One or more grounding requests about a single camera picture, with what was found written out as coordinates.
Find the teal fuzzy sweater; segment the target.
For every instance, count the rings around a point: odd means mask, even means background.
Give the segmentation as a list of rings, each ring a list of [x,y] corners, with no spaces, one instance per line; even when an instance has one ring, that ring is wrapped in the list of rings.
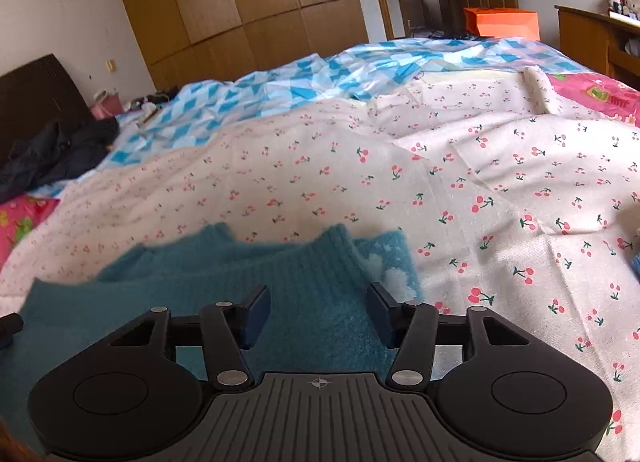
[[[373,282],[399,301],[420,296],[401,232],[355,239],[336,225],[302,244],[242,243],[222,223],[162,246],[135,246],[84,283],[37,280],[21,308],[24,329],[1,356],[2,418],[33,442],[26,401],[51,369],[154,307],[195,315],[220,301],[239,303],[258,286],[268,287],[271,310],[247,352],[254,374],[384,373],[393,355],[367,314]]]

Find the white cherry print sheet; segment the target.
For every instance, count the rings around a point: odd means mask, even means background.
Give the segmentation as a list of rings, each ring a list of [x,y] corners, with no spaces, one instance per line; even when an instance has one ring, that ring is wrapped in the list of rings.
[[[600,376],[599,453],[639,456],[639,130],[548,76],[428,74],[369,102],[225,123],[197,148],[70,185],[1,271],[24,331],[1,356],[1,415],[41,375],[152,307],[189,315],[258,284],[253,371],[385,372],[363,292],[443,315],[482,306]]]

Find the dark navy jacket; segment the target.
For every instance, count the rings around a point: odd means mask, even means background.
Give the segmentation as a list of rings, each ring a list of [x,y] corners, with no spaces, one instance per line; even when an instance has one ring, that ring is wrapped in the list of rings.
[[[52,121],[32,139],[15,141],[1,164],[1,202],[96,168],[119,135],[115,117]]]

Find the dark wooden headboard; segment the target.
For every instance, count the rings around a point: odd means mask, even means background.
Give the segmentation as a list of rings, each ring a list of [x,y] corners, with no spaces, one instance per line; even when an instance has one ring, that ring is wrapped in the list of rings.
[[[17,140],[34,137],[50,121],[92,119],[80,91],[58,58],[49,53],[0,80],[1,162]]]

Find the blue ribbed knit sweater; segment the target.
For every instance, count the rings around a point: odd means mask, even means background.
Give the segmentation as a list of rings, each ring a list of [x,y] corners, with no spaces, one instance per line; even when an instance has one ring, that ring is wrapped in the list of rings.
[[[631,260],[630,265],[631,269],[634,271],[634,274],[638,279],[640,279],[640,254],[634,256],[634,258]]]

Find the pink cup on nightstand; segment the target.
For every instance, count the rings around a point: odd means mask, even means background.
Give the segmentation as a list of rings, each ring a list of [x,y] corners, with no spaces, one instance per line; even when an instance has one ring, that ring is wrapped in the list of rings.
[[[93,96],[91,113],[96,119],[115,117],[125,112],[117,91],[101,90]]]

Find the blue diamond pattern quilt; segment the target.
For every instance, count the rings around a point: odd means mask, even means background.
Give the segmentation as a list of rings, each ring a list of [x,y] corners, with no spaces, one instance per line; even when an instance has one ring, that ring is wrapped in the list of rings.
[[[288,113],[329,99],[369,101],[425,73],[458,70],[523,70],[584,73],[586,66],[548,44],[524,38],[406,38],[357,44],[329,58],[311,54],[236,81],[186,84],[138,128],[120,115],[120,133],[100,164],[111,169],[140,164],[169,150],[199,147],[225,125]]]

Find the pink cartoon print bedsheet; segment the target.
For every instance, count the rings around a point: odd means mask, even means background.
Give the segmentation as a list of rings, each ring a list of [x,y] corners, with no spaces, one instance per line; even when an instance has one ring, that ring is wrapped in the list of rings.
[[[609,118],[639,127],[639,91],[598,73],[549,74],[560,96]]]

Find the orange box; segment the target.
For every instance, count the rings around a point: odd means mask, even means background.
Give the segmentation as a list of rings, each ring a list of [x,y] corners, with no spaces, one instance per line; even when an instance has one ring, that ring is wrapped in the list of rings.
[[[538,14],[514,8],[464,8],[465,28],[475,36],[540,40]]]

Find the brown wooden wardrobe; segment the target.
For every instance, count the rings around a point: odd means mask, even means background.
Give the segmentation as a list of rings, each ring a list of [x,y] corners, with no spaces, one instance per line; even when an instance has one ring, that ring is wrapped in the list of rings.
[[[237,80],[367,41],[359,0],[122,0],[154,86]]]

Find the wooden side cabinet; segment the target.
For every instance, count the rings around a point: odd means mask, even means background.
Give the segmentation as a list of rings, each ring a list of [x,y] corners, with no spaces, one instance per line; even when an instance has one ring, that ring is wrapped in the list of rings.
[[[639,41],[639,25],[605,14],[556,6],[560,51],[602,75],[639,89],[639,57],[626,50]]]

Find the small plush toys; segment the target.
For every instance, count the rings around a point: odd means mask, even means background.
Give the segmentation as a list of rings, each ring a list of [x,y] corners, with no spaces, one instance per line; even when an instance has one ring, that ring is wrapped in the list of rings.
[[[638,20],[640,16],[640,0],[606,0],[608,12],[616,13],[626,18]]]

